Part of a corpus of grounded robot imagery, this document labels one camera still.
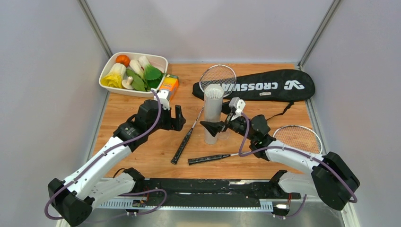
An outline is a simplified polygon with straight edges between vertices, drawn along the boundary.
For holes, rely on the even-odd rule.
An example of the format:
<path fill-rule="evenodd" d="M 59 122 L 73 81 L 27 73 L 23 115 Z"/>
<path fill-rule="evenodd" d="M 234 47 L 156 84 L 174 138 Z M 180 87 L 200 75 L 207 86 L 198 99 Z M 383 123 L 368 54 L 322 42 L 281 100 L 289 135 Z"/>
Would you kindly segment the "white shuttlecock tube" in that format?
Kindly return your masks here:
<path fill-rule="evenodd" d="M 223 104 L 223 96 L 220 99 L 210 99 L 206 93 L 209 89 L 217 88 L 224 92 L 222 86 L 218 84 L 210 84 L 204 91 L 204 121 L 219 122 L 221 116 L 221 108 Z"/>

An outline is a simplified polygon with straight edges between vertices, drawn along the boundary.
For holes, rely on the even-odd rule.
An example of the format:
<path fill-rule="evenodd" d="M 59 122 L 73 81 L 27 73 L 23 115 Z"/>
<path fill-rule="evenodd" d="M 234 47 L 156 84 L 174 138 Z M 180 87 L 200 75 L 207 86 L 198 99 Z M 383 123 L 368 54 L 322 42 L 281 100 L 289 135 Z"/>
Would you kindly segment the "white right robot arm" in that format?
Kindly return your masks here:
<path fill-rule="evenodd" d="M 301 172 L 279 174 L 278 180 L 270 184 L 274 197 L 281 198 L 292 192 L 313 195 L 335 210 L 343 210 L 348 202 L 357 203 L 355 192 L 360 181 L 340 155 L 335 152 L 322 155 L 292 147 L 269 134 L 270 127 L 264 115 L 249 119 L 242 107 L 228 103 L 224 106 L 227 114 L 224 121 L 200 122 L 208 133 L 215 136 L 230 129 L 243 136 L 238 156 L 255 155 Z"/>

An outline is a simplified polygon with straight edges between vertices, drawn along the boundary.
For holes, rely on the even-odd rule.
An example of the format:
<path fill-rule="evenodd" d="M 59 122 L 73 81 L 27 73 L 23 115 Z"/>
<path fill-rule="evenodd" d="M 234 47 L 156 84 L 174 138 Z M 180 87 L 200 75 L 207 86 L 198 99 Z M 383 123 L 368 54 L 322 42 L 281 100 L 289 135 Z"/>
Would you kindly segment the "yellow toy cabbage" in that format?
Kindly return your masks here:
<path fill-rule="evenodd" d="M 126 66 L 115 63 L 107 75 L 101 78 L 100 84 L 106 87 L 123 88 L 122 80 L 126 72 Z"/>

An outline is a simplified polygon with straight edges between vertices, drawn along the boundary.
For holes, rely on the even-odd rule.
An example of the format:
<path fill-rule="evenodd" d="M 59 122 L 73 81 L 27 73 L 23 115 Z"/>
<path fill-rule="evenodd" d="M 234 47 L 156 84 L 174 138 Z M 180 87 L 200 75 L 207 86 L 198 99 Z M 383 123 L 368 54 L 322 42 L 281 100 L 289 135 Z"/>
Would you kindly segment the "white shuttlecock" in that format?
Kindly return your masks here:
<path fill-rule="evenodd" d="M 224 92 L 217 88 L 209 89 L 206 93 L 207 97 L 210 99 L 220 99 L 223 94 Z"/>

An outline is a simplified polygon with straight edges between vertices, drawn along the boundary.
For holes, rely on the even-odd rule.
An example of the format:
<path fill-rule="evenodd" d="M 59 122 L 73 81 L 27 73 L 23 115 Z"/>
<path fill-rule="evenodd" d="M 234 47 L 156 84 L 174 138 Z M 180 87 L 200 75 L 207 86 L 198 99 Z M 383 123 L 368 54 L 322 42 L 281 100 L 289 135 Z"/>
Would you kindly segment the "green toy bok choy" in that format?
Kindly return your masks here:
<path fill-rule="evenodd" d="M 163 72 L 151 65 L 146 56 L 139 57 L 138 61 L 144 70 L 143 77 L 147 87 L 157 88 L 161 83 Z"/>

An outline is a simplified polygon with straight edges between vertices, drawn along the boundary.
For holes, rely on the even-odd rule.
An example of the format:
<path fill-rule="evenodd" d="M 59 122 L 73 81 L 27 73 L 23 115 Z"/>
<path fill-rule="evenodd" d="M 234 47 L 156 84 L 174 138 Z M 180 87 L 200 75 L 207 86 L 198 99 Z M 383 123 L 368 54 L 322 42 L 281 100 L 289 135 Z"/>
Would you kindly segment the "orange toy pumpkin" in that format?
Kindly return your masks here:
<path fill-rule="evenodd" d="M 130 64 L 130 58 L 127 55 L 124 54 L 120 54 L 116 57 L 115 62 L 116 63 L 120 63 L 122 65 L 124 65 L 125 67 L 128 67 Z"/>

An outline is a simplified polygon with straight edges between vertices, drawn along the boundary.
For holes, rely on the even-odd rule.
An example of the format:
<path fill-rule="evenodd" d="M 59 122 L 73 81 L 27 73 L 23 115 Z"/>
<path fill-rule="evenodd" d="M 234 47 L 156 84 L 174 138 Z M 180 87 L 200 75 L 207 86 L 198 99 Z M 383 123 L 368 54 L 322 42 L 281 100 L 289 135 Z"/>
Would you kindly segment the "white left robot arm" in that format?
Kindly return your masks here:
<path fill-rule="evenodd" d="M 157 100 L 146 100 L 81 168 L 63 180 L 54 178 L 48 183 L 50 198 L 44 209 L 46 217 L 56 219 L 48 212 L 52 206 L 61 219 L 76 227 L 84 223 L 95 208 L 116 196 L 126 193 L 141 195 L 145 189 L 140 180 L 142 175 L 132 169 L 112 180 L 103 183 L 100 180 L 112 167 L 146 143 L 149 135 L 157 130 L 181 131 L 185 123 L 181 106 L 175 106 L 175 117 L 172 117 L 170 107 Z"/>

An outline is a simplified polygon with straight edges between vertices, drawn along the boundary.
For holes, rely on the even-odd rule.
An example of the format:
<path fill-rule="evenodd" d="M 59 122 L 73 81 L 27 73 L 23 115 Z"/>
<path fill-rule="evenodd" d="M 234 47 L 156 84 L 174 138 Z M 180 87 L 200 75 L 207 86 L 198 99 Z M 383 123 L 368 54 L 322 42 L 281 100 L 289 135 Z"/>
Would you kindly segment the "packaged colourful sponges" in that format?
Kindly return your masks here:
<path fill-rule="evenodd" d="M 167 99 L 171 101 L 178 87 L 179 87 L 179 77 L 172 74 L 165 74 L 161 86 L 159 87 L 158 90 L 167 91 L 168 92 Z"/>

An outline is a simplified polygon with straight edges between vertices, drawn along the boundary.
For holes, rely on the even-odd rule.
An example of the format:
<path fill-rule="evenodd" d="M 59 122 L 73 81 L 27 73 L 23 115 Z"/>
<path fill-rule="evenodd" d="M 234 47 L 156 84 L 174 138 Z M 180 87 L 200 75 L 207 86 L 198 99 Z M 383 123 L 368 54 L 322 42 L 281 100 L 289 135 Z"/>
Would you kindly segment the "toy mushroom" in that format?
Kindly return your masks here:
<path fill-rule="evenodd" d="M 128 76 L 126 79 L 122 81 L 122 87 L 124 89 L 133 90 L 133 86 L 131 85 L 133 82 L 133 77 Z"/>

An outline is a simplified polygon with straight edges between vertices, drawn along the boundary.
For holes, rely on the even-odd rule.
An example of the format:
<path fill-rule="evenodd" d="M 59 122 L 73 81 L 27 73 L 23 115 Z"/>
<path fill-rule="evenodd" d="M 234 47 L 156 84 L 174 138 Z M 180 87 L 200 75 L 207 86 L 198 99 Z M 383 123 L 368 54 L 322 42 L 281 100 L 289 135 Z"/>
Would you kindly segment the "white racket on bag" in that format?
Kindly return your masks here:
<path fill-rule="evenodd" d="M 234 70 L 223 64 L 214 65 L 208 68 L 201 79 L 199 80 L 199 87 L 203 92 L 204 96 L 211 95 L 212 99 L 222 99 L 232 93 L 234 86 L 236 85 L 236 73 Z M 173 156 L 171 163 L 176 165 L 181 154 L 183 153 L 186 145 L 188 144 L 192 135 L 193 129 L 197 124 L 204 107 L 198 114 L 194 124 L 190 130 L 186 133 L 181 144 L 179 145 L 175 155 Z"/>

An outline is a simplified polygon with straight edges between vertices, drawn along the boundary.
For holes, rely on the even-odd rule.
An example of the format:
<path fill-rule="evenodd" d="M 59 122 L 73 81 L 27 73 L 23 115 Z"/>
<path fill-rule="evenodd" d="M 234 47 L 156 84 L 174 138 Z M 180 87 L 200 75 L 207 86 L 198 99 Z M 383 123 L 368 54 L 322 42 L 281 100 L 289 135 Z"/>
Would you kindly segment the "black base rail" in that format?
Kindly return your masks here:
<path fill-rule="evenodd" d="M 106 196 L 101 183 L 85 199 L 94 209 L 274 212 L 303 199 L 269 180 L 142 178 L 128 196 Z"/>

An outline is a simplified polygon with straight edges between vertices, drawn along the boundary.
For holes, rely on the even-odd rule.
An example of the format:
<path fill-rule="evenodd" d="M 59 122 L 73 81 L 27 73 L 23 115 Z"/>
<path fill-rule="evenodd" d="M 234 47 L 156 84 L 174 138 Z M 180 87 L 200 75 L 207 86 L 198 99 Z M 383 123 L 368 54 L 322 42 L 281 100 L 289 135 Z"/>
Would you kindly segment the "black racket bag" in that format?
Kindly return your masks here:
<path fill-rule="evenodd" d="M 294 69 L 281 69 L 239 76 L 236 82 L 226 80 L 208 82 L 221 85 L 230 94 L 225 99 L 239 97 L 244 101 L 287 102 L 283 115 L 294 102 L 305 101 L 315 94 L 315 85 L 309 74 Z"/>

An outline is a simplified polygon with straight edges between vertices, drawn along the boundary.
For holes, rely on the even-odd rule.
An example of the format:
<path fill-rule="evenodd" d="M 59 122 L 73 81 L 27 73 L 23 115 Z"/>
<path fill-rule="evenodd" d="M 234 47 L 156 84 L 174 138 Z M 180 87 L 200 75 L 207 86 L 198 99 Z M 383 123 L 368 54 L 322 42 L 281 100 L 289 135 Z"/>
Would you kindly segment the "white plastic tray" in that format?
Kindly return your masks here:
<path fill-rule="evenodd" d="M 167 72 L 167 68 L 168 68 L 168 61 L 165 57 L 152 55 L 152 54 L 144 54 L 144 53 L 118 52 L 118 53 L 114 54 L 108 60 L 106 65 L 104 66 L 103 71 L 98 80 L 99 85 L 112 93 L 117 93 L 117 94 L 127 95 L 127 96 L 137 96 L 137 97 L 153 97 L 153 93 L 151 92 L 151 90 L 159 89 L 159 87 L 161 86 L 161 83 L 159 84 L 159 86 L 157 88 L 148 88 L 145 83 L 145 79 L 141 79 L 138 76 L 138 74 L 136 74 L 130 66 L 126 67 L 126 72 L 123 76 L 123 80 L 126 79 L 128 76 L 133 77 L 133 82 L 131 84 L 134 88 L 133 90 L 128 90 L 128 89 L 124 89 L 124 88 L 106 87 L 106 86 L 103 86 L 100 84 L 101 78 L 108 74 L 108 72 L 110 71 L 112 66 L 116 63 L 115 62 L 116 57 L 120 54 L 127 55 L 130 58 L 130 60 L 135 59 L 137 61 L 138 61 L 139 57 L 146 56 L 151 65 L 153 65 L 154 67 L 158 68 L 161 72 L 163 72 L 164 75 L 161 80 L 161 83 L 162 83 L 164 76 Z"/>

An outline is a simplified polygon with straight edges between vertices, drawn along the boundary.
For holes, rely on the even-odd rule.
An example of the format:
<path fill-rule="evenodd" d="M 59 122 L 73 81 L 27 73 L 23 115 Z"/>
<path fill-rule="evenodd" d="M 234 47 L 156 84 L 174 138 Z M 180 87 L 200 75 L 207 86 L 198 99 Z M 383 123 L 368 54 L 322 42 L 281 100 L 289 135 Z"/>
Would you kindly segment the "white toy bok choy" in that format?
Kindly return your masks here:
<path fill-rule="evenodd" d="M 133 71 L 134 71 L 136 74 L 138 74 L 138 76 L 139 76 L 141 79 L 144 79 L 144 70 L 143 70 L 143 68 L 141 67 L 140 63 L 139 63 L 137 60 L 132 59 L 132 60 L 130 61 L 130 63 L 129 63 L 129 66 L 133 69 Z"/>

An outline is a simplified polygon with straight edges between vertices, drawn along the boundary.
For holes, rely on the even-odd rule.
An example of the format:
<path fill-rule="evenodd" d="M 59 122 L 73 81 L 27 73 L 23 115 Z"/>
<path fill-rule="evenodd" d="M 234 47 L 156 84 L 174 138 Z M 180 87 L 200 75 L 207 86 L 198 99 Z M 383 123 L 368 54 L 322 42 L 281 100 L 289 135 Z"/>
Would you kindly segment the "clear plastic tube lid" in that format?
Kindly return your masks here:
<path fill-rule="evenodd" d="M 218 139 L 219 140 L 227 140 L 230 136 L 230 131 L 226 130 L 226 131 L 222 131 L 218 134 Z"/>

